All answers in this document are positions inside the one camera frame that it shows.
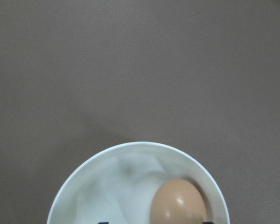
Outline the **brown egg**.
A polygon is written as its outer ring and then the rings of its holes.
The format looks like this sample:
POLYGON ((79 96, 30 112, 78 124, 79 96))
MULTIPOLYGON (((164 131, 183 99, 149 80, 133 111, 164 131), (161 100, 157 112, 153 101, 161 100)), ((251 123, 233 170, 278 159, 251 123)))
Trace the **brown egg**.
POLYGON ((184 179, 162 184, 150 209, 152 224, 202 224, 207 221, 205 202, 198 189, 184 179))

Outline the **white round bowl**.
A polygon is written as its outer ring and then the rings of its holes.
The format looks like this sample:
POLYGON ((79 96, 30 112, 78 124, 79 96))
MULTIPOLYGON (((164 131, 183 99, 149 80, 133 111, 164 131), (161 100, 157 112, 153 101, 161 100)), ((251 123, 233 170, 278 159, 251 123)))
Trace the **white round bowl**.
POLYGON ((155 142, 129 142, 89 158, 58 191, 49 224, 148 224, 158 188, 183 178, 200 191, 209 221, 228 224, 224 196, 210 173, 194 158, 155 142))

